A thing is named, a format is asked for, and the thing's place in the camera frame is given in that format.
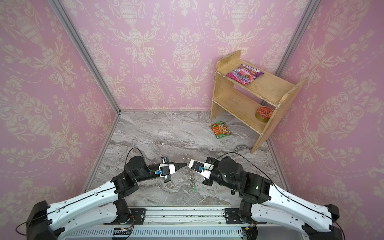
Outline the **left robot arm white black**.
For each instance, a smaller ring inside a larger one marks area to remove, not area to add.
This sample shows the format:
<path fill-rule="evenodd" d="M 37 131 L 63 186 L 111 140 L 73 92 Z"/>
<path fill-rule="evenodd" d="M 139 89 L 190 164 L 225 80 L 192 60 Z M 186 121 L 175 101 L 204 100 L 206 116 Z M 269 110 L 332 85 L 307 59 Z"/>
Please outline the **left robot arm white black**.
<path fill-rule="evenodd" d="M 135 224 L 125 198 L 139 189 L 138 183 L 155 178 L 170 182 L 171 175 L 186 166 L 172 163 L 168 157 L 149 166 L 142 156 L 135 156 L 125 163 L 119 175 L 87 193 L 54 204 L 35 204 L 24 222 L 24 235 L 28 240 L 59 240 L 95 225 Z"/>

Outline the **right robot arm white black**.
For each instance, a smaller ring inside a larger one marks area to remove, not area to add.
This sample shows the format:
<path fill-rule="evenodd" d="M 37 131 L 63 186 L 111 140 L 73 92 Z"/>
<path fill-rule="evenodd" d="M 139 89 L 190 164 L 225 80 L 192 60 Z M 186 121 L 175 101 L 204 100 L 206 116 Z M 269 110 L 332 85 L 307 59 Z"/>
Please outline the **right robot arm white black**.
<path fill-rule="evenodd" d="M 189 167 L 204 177 L 204 185 L 217 183 L 229 188 L 232 194 L 239 194 L 242 201 L 238 213 L 242 222 L 279 225 L 310 240 L 345 239 L 337 224 L 339 208 L 333 204 L 322 206 L 299 198 L 267 178 L 246 172 L 229 156 L 220 161 L 191 161 Z"/>

